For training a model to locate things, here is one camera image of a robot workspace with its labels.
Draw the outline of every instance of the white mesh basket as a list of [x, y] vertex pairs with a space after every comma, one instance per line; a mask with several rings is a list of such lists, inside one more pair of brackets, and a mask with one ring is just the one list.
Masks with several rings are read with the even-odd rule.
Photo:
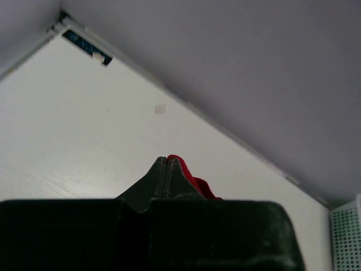
[[335, 271], [361, 271], [361, 194], [330, 216]]

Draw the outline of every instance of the dark object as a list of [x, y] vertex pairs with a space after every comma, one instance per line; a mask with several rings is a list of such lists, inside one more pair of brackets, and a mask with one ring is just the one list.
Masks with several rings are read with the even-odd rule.
[[115, 200], [0, 204], [0, 270], [305, 270], [286, 212], [206, 200], [158, 158]]
[[85, 40], [84, 38], [82, 38], [72, 30], [66, 31], [63, 34], [63, 37], [71, 41], [73, 44], [75, 44], [77, 47], [79, 47], [81, 50], [83, 50], [84, 52], [86, 52], [91, 56], [93, 56], [94, 54], [98, 54], [102, 56], [104, 58], [102, 64], [105, 66], [107, 66], [113, 59], [112, 57], [100, 51], [97, 47], [92, 45], [89, 41]]

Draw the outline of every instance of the red fabric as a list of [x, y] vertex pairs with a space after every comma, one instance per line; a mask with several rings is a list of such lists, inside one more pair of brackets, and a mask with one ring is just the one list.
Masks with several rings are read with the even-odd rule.
[[206, 181], [193, 177], [189, 169], [187, 168], [186, 162], [179, 157], [178, 155], [171, 154], [167, 157], [167, 161], [170, 159], [177, 158], [180, 162], [180, 166], [182, 167], [184, 176], [187, 178], [187, 180], [198, 190], [199, 193], [201, 193], [206, 199], [221, 199], [217, 198], [213, 195], [212, 191], [210, 191], [209, 185]]

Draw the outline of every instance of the small stain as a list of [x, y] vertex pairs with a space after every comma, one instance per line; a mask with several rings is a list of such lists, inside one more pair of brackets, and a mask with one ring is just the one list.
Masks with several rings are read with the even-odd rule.
[[165, 113], [165, 104], [157, 104], [154, 109], [155, 114], [164, 114]]

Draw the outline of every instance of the white shelf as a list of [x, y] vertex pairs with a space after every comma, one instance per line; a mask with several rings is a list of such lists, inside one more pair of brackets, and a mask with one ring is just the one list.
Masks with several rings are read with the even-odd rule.
[[216, 196], [283, 205], [307, 270], [332, 269], [326, 208], [128, 66], [60, 36], [1, 82], [0, 150], [0, 200], [113, 198], [178, 154]]

